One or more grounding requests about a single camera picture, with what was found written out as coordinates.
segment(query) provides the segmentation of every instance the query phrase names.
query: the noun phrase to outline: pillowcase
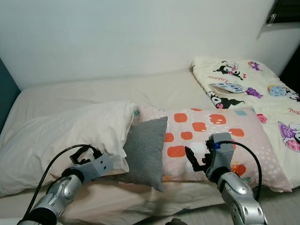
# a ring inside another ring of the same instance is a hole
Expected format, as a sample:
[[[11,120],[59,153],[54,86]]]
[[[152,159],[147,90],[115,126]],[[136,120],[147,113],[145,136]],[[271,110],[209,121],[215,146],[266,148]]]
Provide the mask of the pillowcase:
[[[147,121],[168,116],[163,149],[164,180],[206,180],[204,172],[194,172],[186,157],[184,146],[190,147],[200,165],[204,154],[209,153],[205,141],[218,132],[229,132],[234,141],[249,147],[258,157],[262,167],[262,183],[278,191],[291,191],[290,184],[272,146],[250,108],[236,110],[167,110],[149,106],[138,107],[139,120]],[[236,172],[252,187],[258,184],[258,169],[252,156],[234,145],[231,161]]]
[[[93,104],[25,122],[0,151],[0,197],[35,188],[50,161],[76,144],[91,144],[106,152],[113,162],[109,174],[129,171],[123,150],[136,105],[130,102]],[[61,155],[51,167],[45,184],[61,176],[72,165]]]
[[[132,125],[124,145],[129,172],[100,177],[99,180],[118,180],[144,184],[163,192],[162,150],[167,117]]]

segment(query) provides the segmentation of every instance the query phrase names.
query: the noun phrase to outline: pink pillow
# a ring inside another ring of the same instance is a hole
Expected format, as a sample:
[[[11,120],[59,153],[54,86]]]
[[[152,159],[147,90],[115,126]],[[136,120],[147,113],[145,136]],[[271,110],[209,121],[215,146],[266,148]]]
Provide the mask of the pink pillow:
[[[255,111],[241,109],[167,110],[139,106],[139,121],[168,117],[163,148],[164,180],[206,180],[204,172],[194,172],[184,146],[190,147],[200,165],[208,150],[205,141],[213,133],[230,132],[234,141],[249,147],[262,167],[262,184],[277,191],[291,191],[287,177],[280,167]],[[234,146],[231,161],[236,172],[250,186],[258,184],[258,169],[252,156],[242,147]]]

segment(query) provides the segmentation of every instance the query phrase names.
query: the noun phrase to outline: blanket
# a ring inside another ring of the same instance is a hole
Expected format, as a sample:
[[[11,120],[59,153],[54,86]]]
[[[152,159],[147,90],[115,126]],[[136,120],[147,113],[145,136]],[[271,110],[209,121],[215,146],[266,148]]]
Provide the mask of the blanket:
[[[196,58],[192,68],[216,108],[255,109],[292,188],[300,186],[299,95],[254,60]]]

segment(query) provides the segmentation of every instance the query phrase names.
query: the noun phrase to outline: white bedsheet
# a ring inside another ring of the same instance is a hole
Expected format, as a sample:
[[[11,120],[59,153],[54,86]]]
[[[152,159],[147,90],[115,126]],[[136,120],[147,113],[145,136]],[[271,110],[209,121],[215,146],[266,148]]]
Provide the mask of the white bedsheet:
[[[128,99],[139,105],[164,108],[214,108],[188,71],[36,87],[24,90],[16,100],[1,133],[0,148],[5,133],[15,123],[91,103]],[[165,189],[160,193],[142,185],[91,182],[80,189],[76,200],[63,214],[63,221],[66,224],[130,225],[151,215],[171,215],[184,208],[223,202],[216,186],[210,182],[168,182]],[[26,190],[0,199],[0,218],[22,217],[32,195],[32,190]]]

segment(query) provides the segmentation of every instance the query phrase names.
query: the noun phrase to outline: gray pillow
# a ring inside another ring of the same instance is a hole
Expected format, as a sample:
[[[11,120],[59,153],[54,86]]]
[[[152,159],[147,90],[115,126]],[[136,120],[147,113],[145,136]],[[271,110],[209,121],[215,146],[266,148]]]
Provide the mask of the gray pillow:
[[[162,150],[168,117],[132,125],[124,145],[129,172],[100,177],[99,180],[118,180],[144,184],[163,192]]]

